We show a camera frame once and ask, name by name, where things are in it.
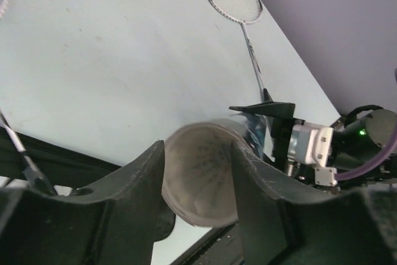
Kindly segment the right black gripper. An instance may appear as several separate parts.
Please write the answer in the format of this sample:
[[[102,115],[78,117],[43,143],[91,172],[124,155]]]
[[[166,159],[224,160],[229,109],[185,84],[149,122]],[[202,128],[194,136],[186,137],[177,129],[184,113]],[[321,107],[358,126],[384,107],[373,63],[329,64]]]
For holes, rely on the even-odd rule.
[[[265,102],[251,106],[230,106],[229,110],[270,117],[270,137],[273,142],[272,166],[289,177],[298,177],[299,163],[290,159],[288,147],[294,125],[303,125],[303,119],[293,118],[295,104],[289,102]]]

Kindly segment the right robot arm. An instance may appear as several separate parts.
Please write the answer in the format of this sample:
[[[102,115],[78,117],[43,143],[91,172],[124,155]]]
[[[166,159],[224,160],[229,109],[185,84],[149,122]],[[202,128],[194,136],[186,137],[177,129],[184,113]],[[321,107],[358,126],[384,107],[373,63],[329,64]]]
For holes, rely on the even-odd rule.
[[[396,178],[396,113],[391,110],[358,107],[335,128],[296,118],[290,102],[230,109],[268,120],[273,149],[264,160],[305,184],[350,187]]]

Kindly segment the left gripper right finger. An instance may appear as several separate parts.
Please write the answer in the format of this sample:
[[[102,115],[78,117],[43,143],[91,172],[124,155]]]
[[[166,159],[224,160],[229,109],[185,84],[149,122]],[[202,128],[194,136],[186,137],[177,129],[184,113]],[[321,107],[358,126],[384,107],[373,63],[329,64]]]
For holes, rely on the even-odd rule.
[[[332,195],[232,144],[231,169],[246,264],[395,264],[396,190]]]

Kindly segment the black shuttlecock tube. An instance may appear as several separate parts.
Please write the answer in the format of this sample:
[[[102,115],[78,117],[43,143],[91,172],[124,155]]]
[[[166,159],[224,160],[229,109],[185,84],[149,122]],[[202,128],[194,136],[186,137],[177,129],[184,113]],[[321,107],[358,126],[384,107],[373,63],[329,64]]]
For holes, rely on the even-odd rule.
[[[267,122],[263,116],[236,113],[185,125],[165,141],[162,195],[183,221],[220,228],[238,220],[231,173],[236,142],[264,156]]]

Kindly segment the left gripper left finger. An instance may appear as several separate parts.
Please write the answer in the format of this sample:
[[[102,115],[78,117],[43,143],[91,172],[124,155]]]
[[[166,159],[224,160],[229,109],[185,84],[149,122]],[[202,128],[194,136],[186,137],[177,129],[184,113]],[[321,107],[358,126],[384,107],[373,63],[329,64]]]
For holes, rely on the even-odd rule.
[[[69,196],[1,191],[2,264],[149,264],[164,143]]]

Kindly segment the black racket cover bag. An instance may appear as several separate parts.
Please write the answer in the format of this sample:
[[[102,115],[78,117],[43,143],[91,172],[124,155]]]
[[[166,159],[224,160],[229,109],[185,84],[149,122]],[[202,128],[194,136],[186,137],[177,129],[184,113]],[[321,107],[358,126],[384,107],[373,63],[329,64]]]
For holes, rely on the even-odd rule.
[[[1,129],[1,176],[25,179],[36,196],[87,205],[127,191],[126,168],[23,136],[33,153],[19,152]]]

